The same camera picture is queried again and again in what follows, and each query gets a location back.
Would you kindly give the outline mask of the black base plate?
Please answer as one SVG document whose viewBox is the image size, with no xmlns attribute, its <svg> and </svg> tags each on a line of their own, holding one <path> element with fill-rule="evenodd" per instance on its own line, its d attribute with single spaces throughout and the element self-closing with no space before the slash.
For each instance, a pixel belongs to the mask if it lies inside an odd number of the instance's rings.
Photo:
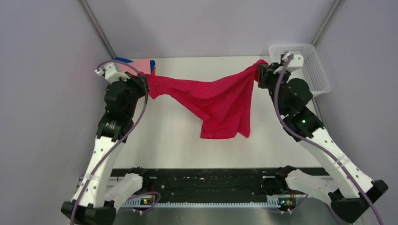
<svg viewBox="0 0 398 225">
<path fill-rule="evenodd" d="M 111 177 L 143 176 L 138 193 L 156 191 L 159 203 L 265 203 L 271 196 L 299 195 L 275 180 L 279 168 L 113 169 Z"/>
</svg>

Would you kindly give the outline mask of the pink folded t shirt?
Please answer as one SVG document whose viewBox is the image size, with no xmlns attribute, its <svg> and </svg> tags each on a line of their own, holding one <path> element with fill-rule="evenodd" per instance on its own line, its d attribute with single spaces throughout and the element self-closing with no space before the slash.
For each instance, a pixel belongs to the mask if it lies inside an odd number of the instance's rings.
<svg viewBox="0 0 398 225">
<path fill-rule="evenodd" d="M 140 60 L 134 60 L 133 62 L 127 63 L 130 66 L 134 67 L 136 70 L 139 72 L 142 72 L 144 74 L 150 75 L 152 74 L 152 69 L 151 69 L 151 60 L 150 59 L 140 59 Z M 130 67 L 124 65 L 124 64 L 118 64 L 119 69 L 122 72 L 128 72 L 132 75 L 137 75 L 137 72 Z"/>
</svg>

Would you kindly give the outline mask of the aluminium rail frame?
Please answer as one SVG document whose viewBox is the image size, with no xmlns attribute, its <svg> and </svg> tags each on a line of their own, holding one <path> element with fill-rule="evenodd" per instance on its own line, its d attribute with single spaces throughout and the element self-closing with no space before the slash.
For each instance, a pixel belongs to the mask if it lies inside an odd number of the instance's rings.
<svg viewBox="0 0 398 225">
<path fill-rule="evenodd" d="M 150 177 L 135 194 L 118 200 L 119 208 L 277 208 L 294 206 L 288 193 L 267 195 L 274 177 Z"/>
</svg>

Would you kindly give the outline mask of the magenta t shirt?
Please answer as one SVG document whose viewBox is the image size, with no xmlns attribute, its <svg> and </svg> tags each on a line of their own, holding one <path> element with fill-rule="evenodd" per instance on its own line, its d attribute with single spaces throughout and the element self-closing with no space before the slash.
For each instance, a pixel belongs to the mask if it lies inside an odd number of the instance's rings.
<svg viewBox="0 0 398 225">
<path fill-rule="evenodd" d="M 230 139 L 251 133 L 251 102 L 259 81 L 258 60 L 240 73 L 212 82 L 175 79 L 147 74 L 149 96 L 168 95 L 202 120 L 202 139 Z"/>
</svg>

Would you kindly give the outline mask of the white plastic basket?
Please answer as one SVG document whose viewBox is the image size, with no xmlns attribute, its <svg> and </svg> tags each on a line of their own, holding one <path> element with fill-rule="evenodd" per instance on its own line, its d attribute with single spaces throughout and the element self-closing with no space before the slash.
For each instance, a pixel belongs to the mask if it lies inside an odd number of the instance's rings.
<svg viewBox="0 0 398 225">
<path fill-rule="evenodd" d="M 291 78 L 304 79 L 309 86 L 313 96 L 331 92 L 331 84 L 322 65 L 316 48 L 311 44 L 279 44 L 268 48 L 272 62 L 279 62 L 280 55 L 286 51 L 303 56 L 304 65 L 294 71 Z"/>
</svg>

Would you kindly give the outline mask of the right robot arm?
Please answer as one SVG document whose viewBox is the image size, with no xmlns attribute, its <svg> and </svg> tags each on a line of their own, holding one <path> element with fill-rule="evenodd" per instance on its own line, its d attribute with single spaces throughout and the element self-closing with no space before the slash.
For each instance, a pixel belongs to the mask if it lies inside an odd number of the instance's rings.
<svg viewBox="0 0 398 225">
<path fill-rule="evenodd" d="M 279 63 L 261 63 L 258 70 L 258 86 L 269 91 L 285 132 L 314 156 L 331 177 L 327 181 L 285 166 L 277 170 L 274 179 L 266 179 L 265 193 L 304 193 L 325 203 L 350 224 L 371 209 L 382 224 L 375 202 L 388 190 L 387 184 L 363 173 L 332 140 L 321 120 L 307 107 L 313 98 L 307 82 L 291 78 L 291 73 Z"/>
</svg>

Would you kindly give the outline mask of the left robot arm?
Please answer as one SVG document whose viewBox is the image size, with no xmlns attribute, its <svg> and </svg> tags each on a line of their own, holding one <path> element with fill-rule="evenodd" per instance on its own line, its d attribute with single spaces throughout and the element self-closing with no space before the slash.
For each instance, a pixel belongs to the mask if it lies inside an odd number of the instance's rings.
<svg viewBox="0 0 398 225">
<path fill-rule="evenodd" d="M 141 73 L 126 73 L 106 87 L 105 113 L 98 124 L 91 160 L 72 199 L 61 206 L 70 224 L 111 225 L 130 196 L 149 191 L 150 180 L 134 173 L 107 188 L 120 151 L 144 115 L 145 107 L 133 120 L 137 102 L 144 97 L 147 104 L 148 92 L 147 77 Z"/>
</svg>

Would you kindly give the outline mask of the blue folded t shirt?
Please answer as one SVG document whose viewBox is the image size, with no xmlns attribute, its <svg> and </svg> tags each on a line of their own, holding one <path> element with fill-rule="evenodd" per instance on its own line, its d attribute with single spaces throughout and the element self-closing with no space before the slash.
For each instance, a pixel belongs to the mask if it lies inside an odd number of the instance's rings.
<svg viewBox="0 0 398 225">
<path fill-rule="evenodd" d="M 115 60 L 122 61 L 124 63 L 129 63 L 129 62 L 134 61 L 134 60 L 129 60 L 126 58 L 121 58 L 121 57 L 116 57 Z M 154 74 L 154 71 L 155 71 L 155 61 L 154 60 L 151 60 L 151 69 L 152 69 L 152 74 Z"/>
</svg>

